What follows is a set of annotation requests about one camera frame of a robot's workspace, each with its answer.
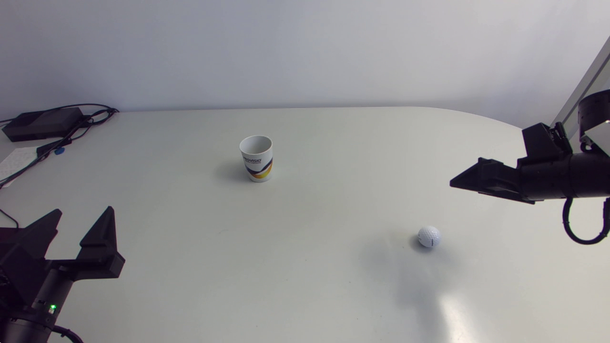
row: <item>robotic arm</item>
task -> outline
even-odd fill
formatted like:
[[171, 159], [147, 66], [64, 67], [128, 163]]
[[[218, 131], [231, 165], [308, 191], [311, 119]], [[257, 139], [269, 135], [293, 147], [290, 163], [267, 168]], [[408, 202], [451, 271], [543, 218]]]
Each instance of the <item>robotic arm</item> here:
[[539, 123], [523, 130], [527, 157], [517, 160], [517, 168], [479, 158], [450, 186], [528, 204], [566, 199], [566, 233], [580, 244], [598, 243], [610, 231], [610, 198], [604, 204], [604, 228], [594, 239], [576, 237], [568, 217], [574, 198], [610, 197], [610, 90], [584, 98], [578, 118], [581, 153], [573, 153], [561, 123], [553, 128]]
[[53, 331], [82, 342], [55, 325], [72, 284], [118, 278], [123, 269], [112, 207], [82, 239], [76, 259], [45, 259], [61, 216], [56, 209], [24, 229], [0, 228], [1, 343], [46, 343]]

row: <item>metal frame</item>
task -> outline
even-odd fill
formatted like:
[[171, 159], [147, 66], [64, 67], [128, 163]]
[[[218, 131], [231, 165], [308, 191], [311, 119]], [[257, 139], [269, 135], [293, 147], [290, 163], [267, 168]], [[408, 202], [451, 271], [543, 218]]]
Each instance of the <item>metal frame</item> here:
[[608, 87], [610, 87], [610, 37], [601, 47], [600, 53], [597, 54], [552, 124], [560, 121], [564, 125], [567, 137], [573, 137], [578, 131], [578, 103], [585, 96]]

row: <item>black power adapter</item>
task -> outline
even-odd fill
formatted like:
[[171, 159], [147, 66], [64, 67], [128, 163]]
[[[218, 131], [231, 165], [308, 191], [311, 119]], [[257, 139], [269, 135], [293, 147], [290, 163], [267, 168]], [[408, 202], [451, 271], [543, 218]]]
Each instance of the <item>black power adapter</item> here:
[[82, 123], [84, 115], [78, 107], [22, 113], [2, 131], [11, 142], [65, 137]]

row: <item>white wall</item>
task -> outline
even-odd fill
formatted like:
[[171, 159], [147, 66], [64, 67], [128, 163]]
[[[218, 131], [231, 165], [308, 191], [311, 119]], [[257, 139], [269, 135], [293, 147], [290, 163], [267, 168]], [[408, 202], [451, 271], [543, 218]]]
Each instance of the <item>white wall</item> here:
[[2, 0], [0, 117], [446, 107], [551, 121], [610, 33], [608, 0]]

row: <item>paper sheet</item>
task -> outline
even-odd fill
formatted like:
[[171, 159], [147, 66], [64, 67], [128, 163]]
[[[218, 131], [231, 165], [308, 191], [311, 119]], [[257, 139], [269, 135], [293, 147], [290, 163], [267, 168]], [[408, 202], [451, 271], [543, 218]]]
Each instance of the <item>paper sheet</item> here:
[[[37, 157], [36, 155], [37, 146], [29, 146], [27, 148], [17, 148], [8, 155], [4, 161], [0, 162], [0, 182], [3, 179], [8, 178], [14, 173], [27, 167]], [[4, 187], [10, 186], [13, 181], [10, 181]]]

